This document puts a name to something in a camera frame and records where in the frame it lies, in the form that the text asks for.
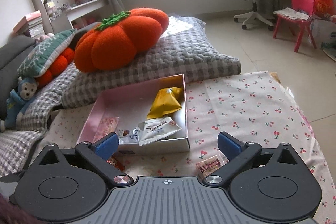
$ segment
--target cherry print tablecloth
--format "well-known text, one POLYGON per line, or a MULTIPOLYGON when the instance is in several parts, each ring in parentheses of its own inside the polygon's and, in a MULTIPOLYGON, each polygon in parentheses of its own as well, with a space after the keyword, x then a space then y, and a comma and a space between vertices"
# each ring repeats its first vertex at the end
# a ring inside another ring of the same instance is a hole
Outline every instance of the cherry print tablecloth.
MULTIPOLYGON (((186 94, 190 152, 125 156, 119 160, 126 166, 126 173, 134 179, 137 175, 196 175, 197 162, 220 153, 220 131, 263 147, 275 148, 288 142, 321 185, 322 201, 314 219, 320 224, 336 221, 336 189, 314 132, 293 98, 268 72, 189 83, 186 94)), ((62 110, 40 147, 47 142, 60 143, 61 148, 73 147, 91 108, 62 110)))

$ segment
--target gray quilted blanket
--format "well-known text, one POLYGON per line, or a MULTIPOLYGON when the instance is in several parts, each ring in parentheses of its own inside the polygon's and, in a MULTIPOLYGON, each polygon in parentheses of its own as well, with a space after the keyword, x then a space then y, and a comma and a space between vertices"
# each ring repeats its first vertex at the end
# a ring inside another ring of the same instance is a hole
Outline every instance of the gray quilted blanket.
POLYGON ((33 144, 48 130, 50 112, 61 103, 64 108, 80 107, 93 103, 103 90, 181 73, 187 82, 239 74, 240 61, 216 51, 204 28, 194 17, 173 16, 157 45, 125 68, 86 74, 70 64, 36 94, 19 131, 0 134, 0 177, 23 167, 33 144))
POLYGON ((171 16, 166 32, 148 52, 116 71, 79 73, 62 95, 64 108, 95 102, 106 89, 184 74, 186 82, 237 75, 239 59, 221 54, 205 35, 205 23, 194 17, 171 16))

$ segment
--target red bag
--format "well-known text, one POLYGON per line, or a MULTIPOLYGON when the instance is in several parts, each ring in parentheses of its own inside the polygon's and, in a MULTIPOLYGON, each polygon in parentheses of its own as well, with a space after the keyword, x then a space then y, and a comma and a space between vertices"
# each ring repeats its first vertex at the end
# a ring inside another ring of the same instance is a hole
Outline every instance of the red bag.
POLYGON ((334 11, 333 0, 315 0, 315 14, 319 17, 329 20, 334 11))

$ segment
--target orange pumpkin plush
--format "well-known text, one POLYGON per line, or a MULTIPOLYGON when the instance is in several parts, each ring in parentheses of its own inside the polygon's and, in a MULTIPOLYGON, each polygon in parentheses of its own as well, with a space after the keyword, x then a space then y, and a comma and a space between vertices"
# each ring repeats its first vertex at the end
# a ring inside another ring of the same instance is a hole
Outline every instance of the orange pumpkin plush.
POLYGON ((168 24, 167 14, 152 8, 112 15, 78 41, 75 65, 82 72, 120 69, 153 47, 168 24))
POLYGON ((39 89, 50 83, 56 76, 59 76, 73 60, 74 51, 71 48, 66 48, 55 59, 49 69, 43 75, 36 78, 36 81, 39 83, 39 89))

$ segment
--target crosshair marking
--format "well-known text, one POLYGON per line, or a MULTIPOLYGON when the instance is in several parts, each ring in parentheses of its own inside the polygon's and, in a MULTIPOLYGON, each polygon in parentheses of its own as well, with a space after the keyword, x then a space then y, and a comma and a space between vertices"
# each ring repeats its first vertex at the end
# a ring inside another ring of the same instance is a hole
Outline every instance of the crosshair marking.
POLYGON ((171 181, 170 179, 166 179, 165 181, 163 181, 164 184, 172 184, 174 181, 171 181))

